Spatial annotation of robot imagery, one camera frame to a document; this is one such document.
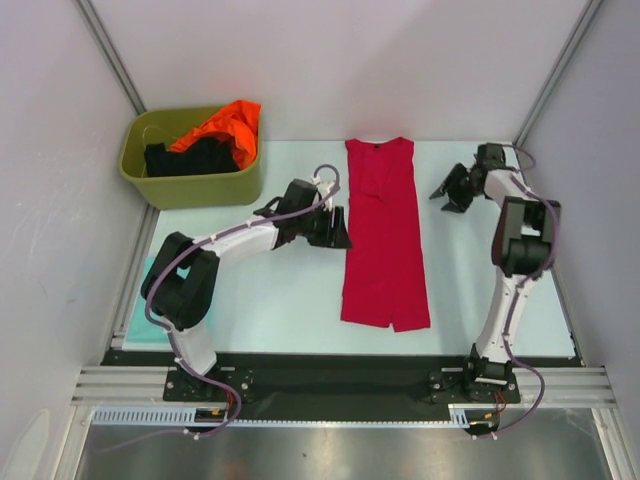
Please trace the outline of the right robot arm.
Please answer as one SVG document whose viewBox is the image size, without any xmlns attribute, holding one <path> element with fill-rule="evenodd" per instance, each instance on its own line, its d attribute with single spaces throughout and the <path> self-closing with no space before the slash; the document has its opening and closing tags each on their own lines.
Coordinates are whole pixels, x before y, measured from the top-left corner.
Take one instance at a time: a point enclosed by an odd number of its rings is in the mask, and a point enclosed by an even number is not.
<svg viewBox="0 0 640 480">
<path fill-rule="evenodd" d="M 536 194 L 521 170 L 506 160 L 506 146 L 483 143 L 470 167 L 456 164 L 432 200 L 445 197 L 445 212 L 462 214 L 484 197 L 500 207 L 491 244 L 496 283 L 485 325 L 471 347 L 454 385 L 473 403 L 484 403 L 517 388 L 514 340 L 535 283 L 554 264 L 561 203 Z"/>
</svg>

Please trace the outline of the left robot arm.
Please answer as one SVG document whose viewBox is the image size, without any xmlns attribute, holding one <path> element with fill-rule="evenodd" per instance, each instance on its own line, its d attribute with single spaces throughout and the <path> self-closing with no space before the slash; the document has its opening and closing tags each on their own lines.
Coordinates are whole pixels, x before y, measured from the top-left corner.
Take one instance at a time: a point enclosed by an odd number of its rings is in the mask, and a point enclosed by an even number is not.
<svg viewBox="0 0 640 480">
<path fill-rule="evenodd" d="M 313 247 L 351 248 L 344 208 L 333 202 L 339 190 L 337 178 L 294 179 L 283 195 L 240 224 L 199 239 L 181 232 L 165 238 L 140 293 L 147 321 L 166 334 L 175 362 L 188 373 L 185 385 L 197 398 L 210 399 L 221 387 L 205 325 L 220 269 L 299 237 Z"/>
</svg>

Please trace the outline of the magenta red t shirt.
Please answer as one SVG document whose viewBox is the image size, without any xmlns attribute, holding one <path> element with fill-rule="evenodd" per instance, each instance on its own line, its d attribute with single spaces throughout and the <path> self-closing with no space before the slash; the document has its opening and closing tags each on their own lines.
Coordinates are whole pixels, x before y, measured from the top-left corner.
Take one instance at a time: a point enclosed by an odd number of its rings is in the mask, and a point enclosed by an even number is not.
<svg viewBox="0 0 640 480">
<path fill-rule="evenodd" d="M 414 142 L 345 142 L 348 233 L 341 319 L 396 333 L 431 317 L 414 173 Z"/>
</svg>

